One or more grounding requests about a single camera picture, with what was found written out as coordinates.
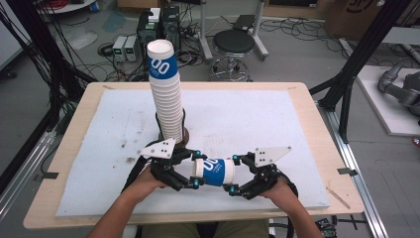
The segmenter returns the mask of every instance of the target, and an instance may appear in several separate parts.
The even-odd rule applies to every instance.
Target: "cardboard box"
[[[156,8],[162,6],[161,0],[117,0],[119,8]]]
[[[269,0],[271,5],[316,7],[317,0]]]
[[[320,13],[327,13],[330,11],[335,2],[336,0],[318,0],[316,4],[316,9]]]
[[[379,0],[335,1],[325,19],[325,31],[334,38],[360,40],[382,8]]]

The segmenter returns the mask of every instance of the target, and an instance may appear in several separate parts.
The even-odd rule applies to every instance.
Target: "black pole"
[[[410,2],[411,0],[387,0],[343,69],[335,77],[309,90],[311,94],[315,94],[330,88],[325,97],[319,101],[319,105],[327,110],[334,111],[337,103],[343,98],[339,132],[345,143],[348,143],[347,126],[353,83]]]

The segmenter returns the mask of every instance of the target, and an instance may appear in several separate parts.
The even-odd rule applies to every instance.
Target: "blue cup label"
[[[206,184],[221,186],[225,179],[226,165],[224,160],[207,159],[203,161],[203,176]]]
[[[178,72],[175,55],[168,59],[152,59],[148,57],[148,66],[150,76],[156,79],[169,79]]]

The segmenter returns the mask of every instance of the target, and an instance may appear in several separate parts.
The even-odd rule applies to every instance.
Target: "blue and white cup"
[[[163,138],[182,141],[182,104],[178,66],[167,40],[148,43],[149,82]]]
[[[226,183],[233,183],[235,164],[232,160],[197,159],[192,174],[195,177],[205,178],[205,184],[221,186]]]

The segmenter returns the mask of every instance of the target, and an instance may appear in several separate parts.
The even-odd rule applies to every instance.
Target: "wooden table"
[[[56,179],[44,179],[42,182],[24,220],[26,228],[76,227],[96,224],[99,216],[55,217],[71,165],[81,147],[81,142],[103,92],[112,89],[147,88],[150,88],[148,82],[94,82],[88,85],[49,168],[49,172],[59,173],[59,176]],[[364,211],[363,202],[351,178],[337,172],[337,169],[344,168],[345,165],[305,84],[299,82],[182,82],[181,88],[193,90],[287,90],[331,201],[329,208],[309,210],[309,213],[311,215],[355,214]],[[133,215],[129,223],[238,220],[279,216],[285,216],[285,213],[281,211],[226,211],[205,214],[146,214]]]

